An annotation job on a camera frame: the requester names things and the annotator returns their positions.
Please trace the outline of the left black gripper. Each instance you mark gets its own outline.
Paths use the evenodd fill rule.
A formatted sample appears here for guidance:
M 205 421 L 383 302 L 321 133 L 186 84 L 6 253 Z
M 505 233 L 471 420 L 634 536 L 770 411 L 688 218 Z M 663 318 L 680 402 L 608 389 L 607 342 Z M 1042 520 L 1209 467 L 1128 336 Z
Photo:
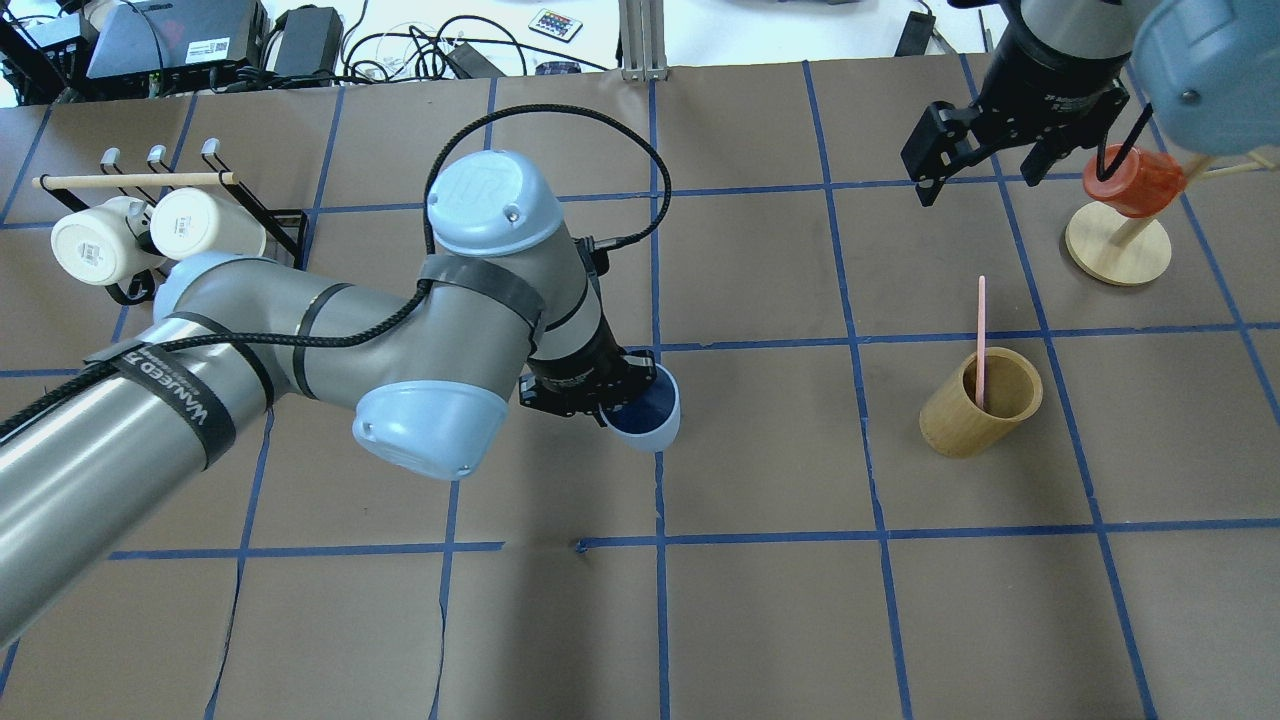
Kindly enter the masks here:
M 520 405 L 556 416 L 600 420 L 604 411 L 636 401 L 657 379 L 653 351 L 626 350 L 613 340 L 593 341 L 554 360 L 530 357 L 527 366 L 518 383 Z

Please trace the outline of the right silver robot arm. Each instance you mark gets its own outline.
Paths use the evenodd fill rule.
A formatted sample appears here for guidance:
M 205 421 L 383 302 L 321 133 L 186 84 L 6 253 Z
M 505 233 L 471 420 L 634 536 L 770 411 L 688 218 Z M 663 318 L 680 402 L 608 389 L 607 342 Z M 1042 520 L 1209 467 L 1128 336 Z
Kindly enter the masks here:
M 1178 146 L 1231 156 L 1279 140 L 1275 1 L 1004 1 L 1007 26 L 978 97 L 932 102 L 901 158 L 923 206 L 997 151 L 1028 147 L 1038 184 L 1103 141 L 1129 94 L 1124 67 Z

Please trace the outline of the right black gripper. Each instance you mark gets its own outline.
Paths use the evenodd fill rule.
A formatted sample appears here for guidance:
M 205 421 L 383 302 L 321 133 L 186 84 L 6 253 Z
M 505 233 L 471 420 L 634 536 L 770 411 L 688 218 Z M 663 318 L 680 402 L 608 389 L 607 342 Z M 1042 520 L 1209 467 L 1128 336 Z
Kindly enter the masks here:
M 902 146 L 920 205 L 934 204 L 961 161 L 1030 145 L 1021 176 L 1036 187 L 1076 149 L 1105 143 L 1129 99 L 1117 79 L 1129 56 L 1114 49 L 1084 56 L 1044 41 L 1025 20 L 1010 20 L 978 99 L 965 108 L 931 102 Z

